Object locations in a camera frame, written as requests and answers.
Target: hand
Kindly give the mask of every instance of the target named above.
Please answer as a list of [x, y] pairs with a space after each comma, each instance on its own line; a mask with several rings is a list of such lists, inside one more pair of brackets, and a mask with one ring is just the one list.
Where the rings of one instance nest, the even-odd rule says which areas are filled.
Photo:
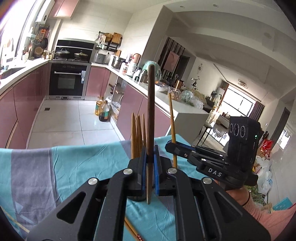
[[249, 191], [242, 187], [240, 189], [234, 189], [226, 191], [234, 200], [236, 200], [240, 205], [244, 205], [248, 199], [249, 199]]

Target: black oven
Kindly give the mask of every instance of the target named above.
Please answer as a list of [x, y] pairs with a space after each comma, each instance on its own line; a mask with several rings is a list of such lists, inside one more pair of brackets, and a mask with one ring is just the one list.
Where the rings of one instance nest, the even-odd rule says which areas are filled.
[[84, 99], [89, 69], [90, 64], [52, 63], [49, 81], [50, 99]]

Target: oil bottle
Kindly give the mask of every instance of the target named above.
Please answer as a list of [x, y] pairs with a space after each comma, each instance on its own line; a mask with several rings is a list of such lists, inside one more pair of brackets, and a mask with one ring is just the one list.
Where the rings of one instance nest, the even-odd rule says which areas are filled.
[[105, 100], [103, 106], [101, 107], [101, 111], [99, 114], [99, 120], [100, 121], [107, 121], [108, 120], [108, 115], [109, 115], [109, 106], [107, 100]]
[[95, 115], [97, 115], [97, 116], [99, 116], [101, 107], [104, 104], [104, 100], [103, 100], [104, 97], [99, 97], [98, 96], [98, 98], [99, 98], [99, 100], [96, 102], [96, 109], [94, 111]]

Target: tile floor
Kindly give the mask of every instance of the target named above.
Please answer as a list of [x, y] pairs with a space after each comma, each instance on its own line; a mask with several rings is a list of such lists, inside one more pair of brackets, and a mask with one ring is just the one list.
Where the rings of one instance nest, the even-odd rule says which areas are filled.
[[29, 149], [120, 141], [110, 122], [94, 114], [95, 101], [45, 100], [37, 116]]

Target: oven handle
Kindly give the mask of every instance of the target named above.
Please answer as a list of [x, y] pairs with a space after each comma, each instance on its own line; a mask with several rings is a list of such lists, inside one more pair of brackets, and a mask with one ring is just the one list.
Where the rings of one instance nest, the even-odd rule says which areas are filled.
[[65, 72], [54, 72], [55, 74], [74, 74], [74, 75], [81, 75], [81, 73], [76, 74], [76, 73], [65, 73]]

